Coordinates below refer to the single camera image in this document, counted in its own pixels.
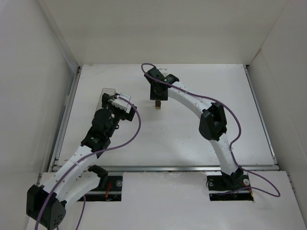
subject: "white table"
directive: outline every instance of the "white table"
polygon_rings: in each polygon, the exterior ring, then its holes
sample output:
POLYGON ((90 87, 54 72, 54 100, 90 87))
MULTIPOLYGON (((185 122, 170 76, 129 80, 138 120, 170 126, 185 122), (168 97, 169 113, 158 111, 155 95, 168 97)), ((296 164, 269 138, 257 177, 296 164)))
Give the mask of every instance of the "white table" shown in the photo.
MULTIPOLYGON (((260 174, 277 186, 280 198, 254 190, 254 201, 209 201, 203 172, 125 173, 122 201, 87 202, 79 230, 306 230, 287 174, 260 174)), ((44 173, 42 181, 50 176, 44 173)), ((250 182, 275 193, 252 174, 250 182)), ((60 230, 75 230, 82 205, 67 211, 60 230)), ((30 219, 26 230, 34 225, 30 219)))
MULTIPOLYGON (((242 165, 273 165, 272 154, 241 64, 158 64, 162 72, 177 76, 195 93, 214 97, 228 105, 242 125, 242 137, 234 145, 242 165)), ((128 146, 104 153, 101 166, 218 166, 212 146, 198 131, 199 119, 180 103, 169 99, 156 110, 149 100, 150 84, 140 65, 84 65, 74 98, 58 165, 76 151, 91 127, 103 88, 125 92, 138 107, 142 127, 128 146)), ((226 111, 229 140, 237 136, 237 125, 226 111)), ((116 146, 132 137, 138 126, 121 121, 111 138, 116 146)))

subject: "wall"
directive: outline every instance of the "wall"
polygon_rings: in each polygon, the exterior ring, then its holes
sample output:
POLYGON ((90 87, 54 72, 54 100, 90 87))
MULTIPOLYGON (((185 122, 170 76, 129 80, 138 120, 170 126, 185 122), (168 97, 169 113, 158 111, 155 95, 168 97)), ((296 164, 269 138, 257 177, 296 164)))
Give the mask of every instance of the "wall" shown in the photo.
POLYGON ((80 65, 249 64, 287 1, 40 0, 80 65))
POLYGON ((277 160, 307 222, 307 0, 289 0, 248 68, 277 160))
POLYGON ((35 0, 0 6, 0 170, 39 172, 71 72, 35 0))

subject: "metal frame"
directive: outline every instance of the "metal frame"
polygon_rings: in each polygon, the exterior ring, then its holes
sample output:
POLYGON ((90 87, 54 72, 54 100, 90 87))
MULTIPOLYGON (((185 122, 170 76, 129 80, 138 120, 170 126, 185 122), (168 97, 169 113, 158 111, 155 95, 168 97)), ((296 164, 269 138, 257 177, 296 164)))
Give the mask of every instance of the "metal frame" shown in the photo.
MULTIPOLYGON (((247 77, 247 80, 248 80, 248 84, 249 84, 249 87, 251 89, 251 92, 252 92, 252 95, 253 95, 253 98, 254 98, 254 102, 256 104, 256 108, 257 108, 257 111, 258 111, 258 114, 259 114, 259 117, 260 117, 260 120, 261 120, 261 124, 262 124, 263 130, 264 130, 267 142, 269 144, 269 148, 270 148, 270 151, 271 151, 275 165, 269 165, 269 166, 263 166, 263 165, 244 166, 243 165, 243 167, 245 169, 255 170, 255 171, 266 171, 266 170, 276 171, 276 170, 279 170, 279 166, 277 165, 277 161, 276 161, 275 154, 274 154, 274 151, 273 151, 273 148, 272 148, 272 144, 271 144, 270 138, 268 136, 267 128, 264 124, 263 117, 262 117, 262 114, 261 114, 261 111, 260 111, 260 108, 259 108, 259 104, 258 104, 256 95, 255 95, 254 89, 251 85, 248 70, 247 70, 246 66, 244 67, 244 70, 245 70, 245 74, 246 74, 246 77, 247 77)), ((69 119, 70 114, 71 114, 72 103, 73 103, 73 100, 74 100, 74 97, 75 97, 75 94, 76 94, 76 91, 77 91, 77 86, 78 86, 80 74, 81 74, 81 68, 78 71, 77 75, 75 76, 75 78, 73 80, 73 84, 71 86, 71 92, 70 92, 69 97, 68 97, 68 104, 66 106, 65 113, 64 113, 61 125, 60 125, 59 134, 56 137, 56 145, 54 147, 54 151, 53 151, 52 155, 50 156, 50 161, 49 161, 50 164, 48 166, 48 172, 56 172, 61 167, 61 166, 57 166, 57 160, 59 158, 59 154, 60 154, 62 144, 63 144, 63 141, 64 141, 64 136, 65 136, 65 132, 66 132, 67 124, 68 124, 68 119, 69 119)), ((180 172, 182 172, 182 171, 185 171, 185 172, 186 171, 206 171, 206 172, 211 171, 212 172, 212 171, 220 171, 221 170, 221 168, 219 166, 201 166, 201 165, 200 166, 195 166, 195 165, 191 165, 191 166, 102 166, 102 167, 109 172, 179 172, 179 171, 180 172)))

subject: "white panel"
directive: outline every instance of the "white panel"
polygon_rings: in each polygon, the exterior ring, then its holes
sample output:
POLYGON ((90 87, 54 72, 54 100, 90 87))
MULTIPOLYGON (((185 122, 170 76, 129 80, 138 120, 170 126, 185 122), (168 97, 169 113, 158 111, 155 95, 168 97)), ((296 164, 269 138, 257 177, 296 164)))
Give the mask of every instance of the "white panel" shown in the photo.
MULTIPOLYGON (((254 191, 254 202, 209 201, 202 172, 125 173, 122 201, 87 202, 80 229, 306 230, 287 174, 260 173, 277 186, 280 198, 254 191)), ((250 182, 274 192, 254 175, 250 182)), ((82 205, 78 202, 68 210, 60 230, 75 229, 82 205)), ((34 225, 31 219, 27 230, 34 225)))
POLYGON ((79 64, 249 64, 287 0, 44 0, 79 64))
POLYGON ((307 221, 307 2, 289 0, 249 68, 281 169, 307 221))
POLYGON ((0 228, 23 230, 29 217, 26 215, 28 189, 36 184, 37 173, 15 172, 0 174, 0 228))
MULTIPOLYGON (((237 161, 243 165, 272 165, 273 160, 262 129, 259 114, 242 65, 163 64, 195 93, 214 97, 228 105, 242 125, 242 137, 234 145, 237 161)), ((127 147, 104 153, 99 165, 219 165, 210 143, 198 131, 199 119, 179 102, 169 98, 156 110, 149 100, 150 84, 140 65, 84 65, 71 116, 68 122, 59 165, 63 165, 78 148, 91 127, 103 88, 114 88, 131 96, 142 118, 138 137, 127 147)), ((237 124, 226 112, 227 133, 233 140, 237 124)), ((129 140, 138 126, 121 121, 111 138, 111 146, 129 140)))
POLYGON ((71 73, 35 0, 0 12, 0 170, 39 171, 71 73))

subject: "screw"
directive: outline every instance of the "screw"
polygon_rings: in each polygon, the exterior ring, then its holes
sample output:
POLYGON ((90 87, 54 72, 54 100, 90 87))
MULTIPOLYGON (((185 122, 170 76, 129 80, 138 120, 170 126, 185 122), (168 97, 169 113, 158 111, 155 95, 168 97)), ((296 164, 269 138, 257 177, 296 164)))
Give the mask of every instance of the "screw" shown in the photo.
POLYGON ((212 187, 212 186, 214 185, 213 180, 209 180, 209 181, 208 181, 208 185, 209 185, 210 187, 212 187))
POLYGON ((250 185, 249 179, 244 179, 244 180, 243 180, 243 183, 244 183, 245 185, 247 185, 247 186, 250 185))
POLYGON ((121 180, 116 181, 116 186, 117 187, 122 187, 123 182, 121 180))

